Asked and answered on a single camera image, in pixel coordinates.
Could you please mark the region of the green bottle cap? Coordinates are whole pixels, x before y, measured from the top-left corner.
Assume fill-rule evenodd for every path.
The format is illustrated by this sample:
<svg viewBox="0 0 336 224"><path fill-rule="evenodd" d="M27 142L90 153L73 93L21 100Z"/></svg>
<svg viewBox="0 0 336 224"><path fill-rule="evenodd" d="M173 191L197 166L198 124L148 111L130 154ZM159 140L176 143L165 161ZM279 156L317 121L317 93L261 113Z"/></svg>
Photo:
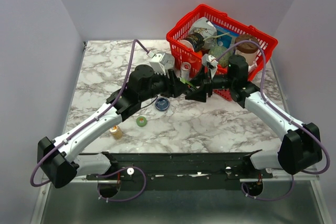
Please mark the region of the green bottle cap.
<svg viewBox="0 0 336 224"><path fill-rule="evenodd" d="M136 124L137 126L139 127L144 127L147 125L147 119L144 117L144 116L139 116L137 119L136 119Z"/></svg>

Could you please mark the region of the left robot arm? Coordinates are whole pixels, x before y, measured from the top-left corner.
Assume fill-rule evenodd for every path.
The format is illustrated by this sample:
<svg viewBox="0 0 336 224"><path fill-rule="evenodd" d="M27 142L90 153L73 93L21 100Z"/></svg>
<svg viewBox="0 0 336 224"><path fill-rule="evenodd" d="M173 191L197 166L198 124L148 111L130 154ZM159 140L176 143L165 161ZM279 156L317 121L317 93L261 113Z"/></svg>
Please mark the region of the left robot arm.
<svg viewBox="0 0 336 224"><path fill-rule="evenodd" d="M156 74L151 66L138 65L127 75L121 89L110 95L91 116L72 130L50 140L43 137L37 145L37 168L40 168L55 188L62 188L75 177L100 174L104 179L116 175L116 166L108 154L91 154L84 164L79 154L108 129L136 114L142 102L157 95L177 98L188 90L170 69Z"/></svg>

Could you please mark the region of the dark blue round dish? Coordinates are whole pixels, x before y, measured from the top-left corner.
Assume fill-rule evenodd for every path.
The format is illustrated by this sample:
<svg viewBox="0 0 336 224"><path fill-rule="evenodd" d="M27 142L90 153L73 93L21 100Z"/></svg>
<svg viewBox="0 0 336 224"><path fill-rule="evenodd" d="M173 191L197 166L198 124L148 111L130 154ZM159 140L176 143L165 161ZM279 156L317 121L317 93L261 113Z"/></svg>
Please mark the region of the dark blue round dish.
<svg viewBox="0 0 336 224"><path fill-rule="evenodd" d="M166 111L170 107L170 102L165 97L157 98L155 102L155 108L159 111Z"/></svg>

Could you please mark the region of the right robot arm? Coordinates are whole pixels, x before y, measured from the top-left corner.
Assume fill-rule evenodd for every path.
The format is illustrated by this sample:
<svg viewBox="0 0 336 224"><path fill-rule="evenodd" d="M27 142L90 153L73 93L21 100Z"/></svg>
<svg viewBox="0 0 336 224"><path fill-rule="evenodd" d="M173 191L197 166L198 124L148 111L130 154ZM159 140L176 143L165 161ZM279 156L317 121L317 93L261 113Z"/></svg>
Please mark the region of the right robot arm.
<svg viewBox="0 0 336 224"><path fill-rule="evenodd" d="M261 169L282 169L294 175L322 160L319 128L294 119L271 102L261 92L261 87L248 81L248 64L244 57L229 58L227 74L216 74L214 56L205 54L202 67L190 83L196 89L186 99L206 102L213 90L228 90L233 101L259 117L281 140L279 150L255 151L241 165L242 173L249 178Z"/></svg>

